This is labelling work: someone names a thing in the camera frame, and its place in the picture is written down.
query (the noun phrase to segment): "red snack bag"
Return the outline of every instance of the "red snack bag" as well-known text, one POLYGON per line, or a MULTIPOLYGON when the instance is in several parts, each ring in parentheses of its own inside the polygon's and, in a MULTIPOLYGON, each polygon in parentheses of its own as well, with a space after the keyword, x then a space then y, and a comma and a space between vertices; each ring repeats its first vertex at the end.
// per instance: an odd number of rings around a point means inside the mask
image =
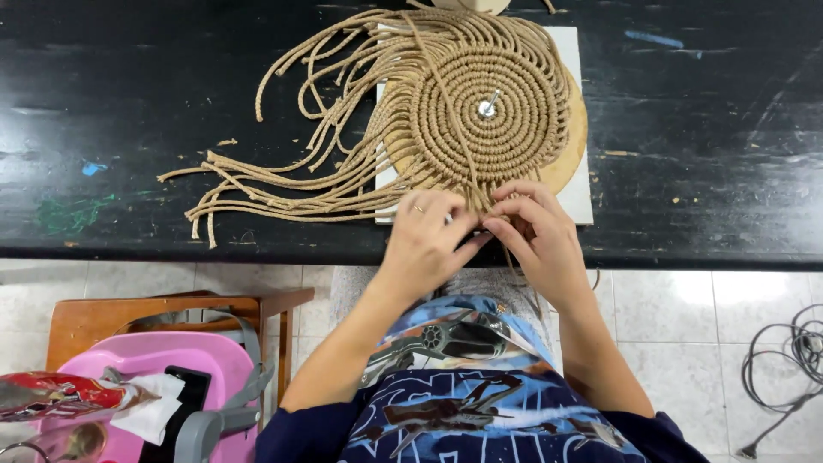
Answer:
POLYGON ((52 372, 0 376, 0 422, 110 414, 157 396, 140 386, 52 372))

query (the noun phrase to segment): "person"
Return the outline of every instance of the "person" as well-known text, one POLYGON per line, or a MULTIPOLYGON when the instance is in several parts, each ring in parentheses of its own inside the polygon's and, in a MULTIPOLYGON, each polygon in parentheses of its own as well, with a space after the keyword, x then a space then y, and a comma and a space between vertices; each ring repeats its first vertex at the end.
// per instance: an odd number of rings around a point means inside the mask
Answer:
POLYGON ((549 189, 515 180, 492 197, 478 217, 456 194, 408 193, 379 269, 336 268, 344 316, 259 435, 257 463, 706 461, 612 341, 549 189), (563 376, 532 290, 510 269, 461 270, 493 236, 556 309, 563 376))

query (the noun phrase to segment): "woman's right hand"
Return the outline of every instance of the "woman's right hand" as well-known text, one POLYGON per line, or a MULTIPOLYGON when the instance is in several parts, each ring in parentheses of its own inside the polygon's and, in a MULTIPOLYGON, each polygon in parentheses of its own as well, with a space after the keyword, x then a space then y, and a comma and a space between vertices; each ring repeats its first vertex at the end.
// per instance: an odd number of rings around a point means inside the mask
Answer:
POLYGON ((511 180, 492 193, 483 221, 517 258, 526 279, 558 311, 594 297, 574 222, 543 183, 511 180), (517 198, 509 199, 512 194, 517 198), (511 223, 499 218, 508 216, 511 223))

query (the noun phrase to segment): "wooden chair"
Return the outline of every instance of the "wooden chair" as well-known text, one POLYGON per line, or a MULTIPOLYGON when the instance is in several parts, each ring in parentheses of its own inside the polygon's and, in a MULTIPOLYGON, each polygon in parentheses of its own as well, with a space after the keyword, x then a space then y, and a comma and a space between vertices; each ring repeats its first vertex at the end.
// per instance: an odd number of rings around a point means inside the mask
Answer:
POLYGON ((280 404, 291 382, 291 310, 314 299, 314 288, 278 292, 264 297, 219 296, 210 291, 184 292, 138 299, 77 299, 54 305, 49 329, 46 370, 57 371, 68 359, 110 336, 149 330, 227 331, 237 330, 236 320, 216 320, 201 324, 129 325, 137 318, 198 307, 229 307, 232 314, 252 323, 258 333, 263 361, 267 361, 266 320, 280 315, 280 354, 277 359, 277 396, 280 404))

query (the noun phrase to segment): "white tissue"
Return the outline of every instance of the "white tissue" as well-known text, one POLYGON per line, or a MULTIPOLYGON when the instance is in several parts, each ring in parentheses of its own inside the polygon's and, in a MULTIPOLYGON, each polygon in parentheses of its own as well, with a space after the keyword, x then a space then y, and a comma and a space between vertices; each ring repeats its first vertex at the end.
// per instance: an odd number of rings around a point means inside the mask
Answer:
POLYGON ((181 403, 177 396, 186 386, 186 381, 169 374, 158 373, 138 376, 129 382, 146 388, 160 398, 117 412, 111 418, 111 425, 159 446, 165 437, 165 425, 180 408, 181 403))

